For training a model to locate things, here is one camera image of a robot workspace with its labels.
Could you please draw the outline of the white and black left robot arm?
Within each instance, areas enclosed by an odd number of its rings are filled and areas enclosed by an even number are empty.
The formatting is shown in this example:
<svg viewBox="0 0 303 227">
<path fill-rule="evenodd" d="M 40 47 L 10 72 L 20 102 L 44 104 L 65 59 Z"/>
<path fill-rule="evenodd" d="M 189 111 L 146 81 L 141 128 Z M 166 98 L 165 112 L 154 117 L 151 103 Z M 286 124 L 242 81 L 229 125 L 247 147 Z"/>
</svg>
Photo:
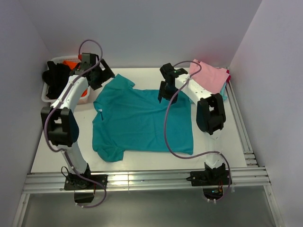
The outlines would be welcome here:
<svg viewBox="0 0 303 227">
<path fill-rule="evenodd" d="M 87 189 L 92 184 L 92 176 L 78 145 L 80 130 L 74 110 L 87 88 L 100 88 L 114 74 L 96 54 L 82 53 L 78 57 L 80 61 L 70 71 L 56 101 L 41 110 L 41 119 L 45 141 L 52 152 L 62 153 L 69 169 L 69 180 Z"/>
</svg>

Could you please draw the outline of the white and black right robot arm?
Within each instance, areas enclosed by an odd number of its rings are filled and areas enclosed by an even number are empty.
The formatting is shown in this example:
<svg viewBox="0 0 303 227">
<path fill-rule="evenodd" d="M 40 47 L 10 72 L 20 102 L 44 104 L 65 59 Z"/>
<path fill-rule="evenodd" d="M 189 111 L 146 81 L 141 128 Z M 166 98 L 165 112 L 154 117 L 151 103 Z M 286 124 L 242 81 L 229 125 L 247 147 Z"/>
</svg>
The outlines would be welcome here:
<svg viewBox="0 0 303 227">
<path fill-rule="evenodd" d="M 198 70 L 191 74 L 184 68 L 176 69 L 171 63 L 166 63 L 160 67 L 160 72 L 164 80 L 160 83 L 158 101 L 162 99 L 169 101 L 164 117 L 164 141 L 169 152 L 180 159 L 194 159 L 201 156 L 209 156 L 205 162 L 204 177 L 201 179 L 192 177 L 193 180 L 215 185 L 232 183 L 231 168 L 227 158 L 220 151 L 206 151 L 190 157 L 183 157 L 176 154 L 169 146 L 167 139 L 167 120 L 169 110 L 172 104 L 177 102 L 178 94 L 183 92 L 196 105 L 196 123 L 200 131 L 213 136 L 215 132 L 223 129 L 226 122 L 226 114 L 223 104 L 223 98 L 219 93 L 212 94 L 206 91 L 201 85 L 193 80 L 193 76 L 200 73 L 203 69 L 201 64 L 194 61 L 188 61 L 198 66 Z"/>
</svg>

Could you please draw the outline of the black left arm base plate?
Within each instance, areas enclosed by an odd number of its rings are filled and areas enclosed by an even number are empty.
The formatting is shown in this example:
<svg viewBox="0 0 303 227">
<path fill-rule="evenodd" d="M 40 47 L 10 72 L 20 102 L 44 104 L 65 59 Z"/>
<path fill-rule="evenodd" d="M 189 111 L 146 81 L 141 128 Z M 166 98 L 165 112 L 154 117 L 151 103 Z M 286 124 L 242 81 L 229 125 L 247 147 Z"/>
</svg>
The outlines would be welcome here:
<svg viewBox="0 0 303 227">
<path fill-rule="evenodd" d="M 90 175 L 89 179 L 94 181 L 84 180 L 77 175 L 71 174 L 66 177 L 64 190 L 74 191 L 74 190 L 101 190 L 107 187 L 108 175 L 98 174 Z"/>
</svg>

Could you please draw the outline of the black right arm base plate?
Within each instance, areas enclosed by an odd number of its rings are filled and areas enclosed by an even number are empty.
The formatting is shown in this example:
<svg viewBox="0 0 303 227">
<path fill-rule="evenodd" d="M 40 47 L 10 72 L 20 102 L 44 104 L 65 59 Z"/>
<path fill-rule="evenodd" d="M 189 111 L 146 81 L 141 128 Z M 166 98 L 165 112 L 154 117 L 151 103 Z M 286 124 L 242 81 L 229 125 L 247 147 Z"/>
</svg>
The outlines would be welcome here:
<svg viewBox="0 0 303 227">
<path fill-rule="evenodd" d="M 212 169 L 192 171 L 186 180 L 191 182 L 191 186 L 221 186 L 232 183 L 227 170 L 217 171 Z"/>
</svg>

